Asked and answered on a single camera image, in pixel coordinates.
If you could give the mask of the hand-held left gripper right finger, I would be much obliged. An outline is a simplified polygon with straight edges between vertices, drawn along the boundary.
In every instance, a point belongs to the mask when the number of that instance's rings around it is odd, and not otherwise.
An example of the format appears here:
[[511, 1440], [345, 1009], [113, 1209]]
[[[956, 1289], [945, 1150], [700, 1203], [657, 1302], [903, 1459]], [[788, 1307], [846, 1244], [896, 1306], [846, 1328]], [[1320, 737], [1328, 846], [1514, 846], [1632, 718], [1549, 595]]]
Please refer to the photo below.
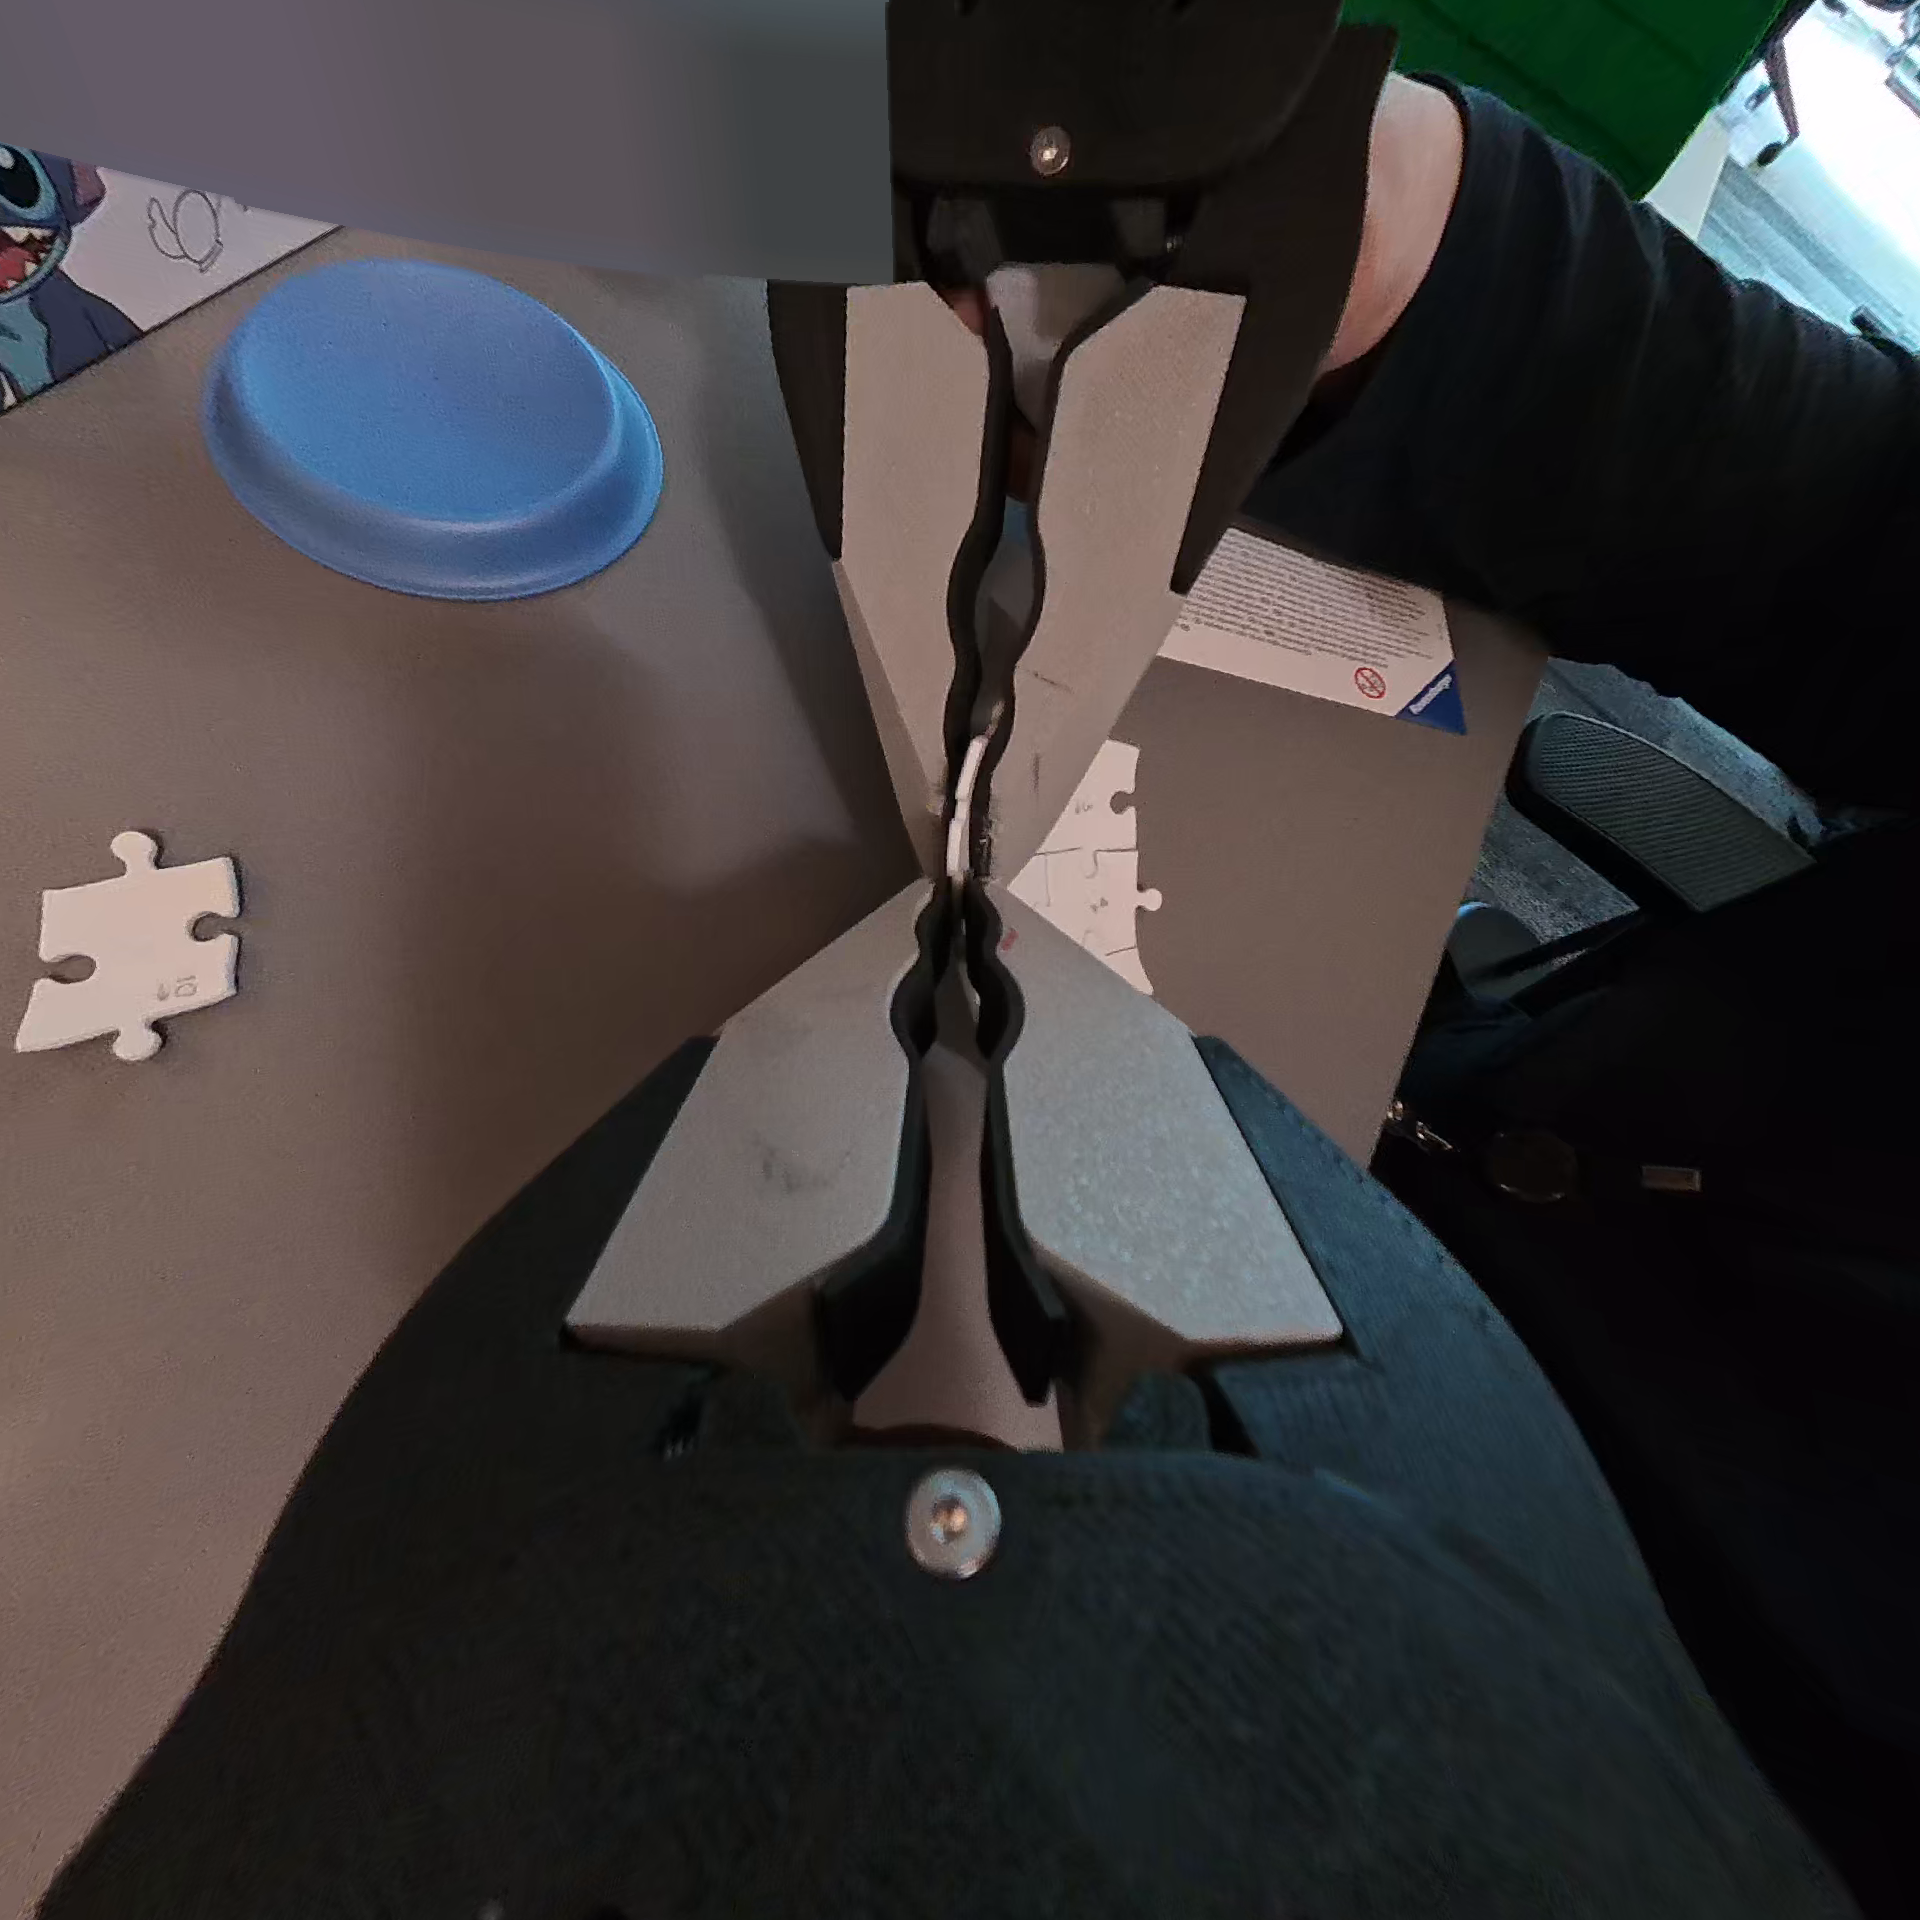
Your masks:
[[1028, 1401], [1318, 1354], [1341, 1322], [1192, 1032], [1001, 888], [966, 882], [986, 1075], [992, 1328]]

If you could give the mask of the white printed puzzle bag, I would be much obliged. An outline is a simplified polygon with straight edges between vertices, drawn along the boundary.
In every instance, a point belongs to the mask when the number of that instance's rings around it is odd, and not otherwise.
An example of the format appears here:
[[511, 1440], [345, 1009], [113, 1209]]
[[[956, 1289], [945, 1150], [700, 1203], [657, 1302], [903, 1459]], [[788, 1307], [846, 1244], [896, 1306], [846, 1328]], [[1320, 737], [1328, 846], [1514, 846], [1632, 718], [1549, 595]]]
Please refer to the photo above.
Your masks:
[[1239, 526], [1201, 566], [1158, 656], [1452, 737], [1468, 731], [1437, 593]]

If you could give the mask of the person's right forearm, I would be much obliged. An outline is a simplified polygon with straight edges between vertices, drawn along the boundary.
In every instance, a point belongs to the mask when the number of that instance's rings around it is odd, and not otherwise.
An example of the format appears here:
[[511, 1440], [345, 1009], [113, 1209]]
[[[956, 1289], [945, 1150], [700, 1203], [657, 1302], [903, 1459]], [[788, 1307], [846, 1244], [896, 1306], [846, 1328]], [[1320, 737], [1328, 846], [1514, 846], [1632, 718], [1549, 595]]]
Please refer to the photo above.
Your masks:
[[1812, 800], [1916, 814], [1916, 358], [1423, 83], [1468, 130], [1441, 247], [1248, 513], [1694, 706]]

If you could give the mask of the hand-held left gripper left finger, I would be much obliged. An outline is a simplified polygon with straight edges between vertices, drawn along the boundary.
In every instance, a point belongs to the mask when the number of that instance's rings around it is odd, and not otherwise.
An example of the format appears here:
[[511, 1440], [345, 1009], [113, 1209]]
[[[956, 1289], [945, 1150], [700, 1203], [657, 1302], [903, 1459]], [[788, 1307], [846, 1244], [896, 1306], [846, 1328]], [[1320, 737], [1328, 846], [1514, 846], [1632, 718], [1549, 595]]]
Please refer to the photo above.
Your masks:
[[921, 1306], [951, 914], [908, 886], [725, 1023], [567, 1330], [857, 1401]]

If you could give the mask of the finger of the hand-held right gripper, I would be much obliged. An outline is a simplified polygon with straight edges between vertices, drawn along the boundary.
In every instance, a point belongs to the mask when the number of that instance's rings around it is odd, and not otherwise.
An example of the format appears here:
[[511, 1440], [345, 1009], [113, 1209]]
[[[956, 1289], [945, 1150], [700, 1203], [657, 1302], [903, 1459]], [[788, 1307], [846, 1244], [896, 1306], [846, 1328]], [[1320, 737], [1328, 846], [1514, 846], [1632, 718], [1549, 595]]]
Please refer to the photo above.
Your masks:
[[933, 881], [980, 683], [1004, 398], [992, 347], [933, 288], [848, 291], [831, 577], [908, 843]]
[[1034, 586], [980, 775], [974, 876], [1015, 878], [1158, 654], [1246, 297], [1120, 291], [1056, 350], [1030, 499]]

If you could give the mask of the green plastic bin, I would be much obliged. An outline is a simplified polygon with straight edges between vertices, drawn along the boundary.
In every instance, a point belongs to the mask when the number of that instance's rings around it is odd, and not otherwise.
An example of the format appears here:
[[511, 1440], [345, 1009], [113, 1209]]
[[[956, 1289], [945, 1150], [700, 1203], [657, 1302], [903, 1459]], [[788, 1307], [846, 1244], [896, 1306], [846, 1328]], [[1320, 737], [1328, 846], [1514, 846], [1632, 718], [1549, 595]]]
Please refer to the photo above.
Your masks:
[[1346, 2], [1396, 64], [1486, 90], [1645, 193], [1759, 57], [1785, 2]]

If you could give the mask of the dark cloth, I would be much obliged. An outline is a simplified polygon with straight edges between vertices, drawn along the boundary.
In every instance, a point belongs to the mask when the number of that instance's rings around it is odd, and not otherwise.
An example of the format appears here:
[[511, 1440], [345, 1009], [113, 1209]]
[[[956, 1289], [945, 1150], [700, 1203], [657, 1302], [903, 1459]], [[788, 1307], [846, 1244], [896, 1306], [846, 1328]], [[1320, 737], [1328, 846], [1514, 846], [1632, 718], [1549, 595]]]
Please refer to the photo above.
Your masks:
[[1375, 1174], [1526, 1343], [1864, 1916], [1917, 1906], [1916, 820], [1416, 1039]]

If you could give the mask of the assembled white puzzle pieces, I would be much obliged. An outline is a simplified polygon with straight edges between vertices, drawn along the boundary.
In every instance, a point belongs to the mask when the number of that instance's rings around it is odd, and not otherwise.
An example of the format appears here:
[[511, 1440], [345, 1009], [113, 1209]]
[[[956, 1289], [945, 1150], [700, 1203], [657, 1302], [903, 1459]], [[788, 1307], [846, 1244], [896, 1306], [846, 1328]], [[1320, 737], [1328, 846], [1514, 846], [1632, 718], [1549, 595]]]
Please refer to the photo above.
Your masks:
[[1152, 995], [1138, 918], [1161, 911], [1161, 892], [1138, 881], [1135, 771], [1135, 746], [1103, 742], [1042, 848], [1010, 881], [1010, 895]]

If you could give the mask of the cartoon print puzzle box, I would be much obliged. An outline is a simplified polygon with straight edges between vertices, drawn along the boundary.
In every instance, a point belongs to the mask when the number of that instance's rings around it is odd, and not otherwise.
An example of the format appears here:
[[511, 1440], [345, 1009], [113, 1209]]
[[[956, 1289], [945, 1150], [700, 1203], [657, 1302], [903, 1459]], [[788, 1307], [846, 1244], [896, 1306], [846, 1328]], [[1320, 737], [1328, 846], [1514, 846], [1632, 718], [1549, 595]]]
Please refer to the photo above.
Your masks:
[[2, 407], [334, 234], [225, 194], [2, 147]]

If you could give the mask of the blue round plastic stand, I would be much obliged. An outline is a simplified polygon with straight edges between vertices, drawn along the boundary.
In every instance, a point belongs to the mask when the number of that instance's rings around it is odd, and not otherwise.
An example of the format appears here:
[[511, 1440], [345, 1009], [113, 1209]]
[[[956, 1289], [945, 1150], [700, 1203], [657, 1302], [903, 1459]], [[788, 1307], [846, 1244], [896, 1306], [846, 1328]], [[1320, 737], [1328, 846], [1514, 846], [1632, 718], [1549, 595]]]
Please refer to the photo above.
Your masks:
[[665, 490], [653, 417], [574, 326], [423, 259], [271, 288], [208, 363], [200, 434], [276, 539], [450, 604], [586, 582], [641, 539]]

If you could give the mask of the person's right hand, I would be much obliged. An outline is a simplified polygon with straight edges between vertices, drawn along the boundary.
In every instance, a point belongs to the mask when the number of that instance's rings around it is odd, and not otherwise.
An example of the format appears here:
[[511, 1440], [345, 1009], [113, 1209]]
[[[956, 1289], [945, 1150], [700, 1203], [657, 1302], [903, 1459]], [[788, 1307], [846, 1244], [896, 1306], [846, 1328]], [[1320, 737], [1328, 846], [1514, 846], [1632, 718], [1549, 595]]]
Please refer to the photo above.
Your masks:
[[1350, 291], [1320, 379], [1380, 347], [1421, 294], [1452, 222], [1464, 148], [1464, 120], [1448, 90], [1401, 73], [1384, 79], [1368, 135]]

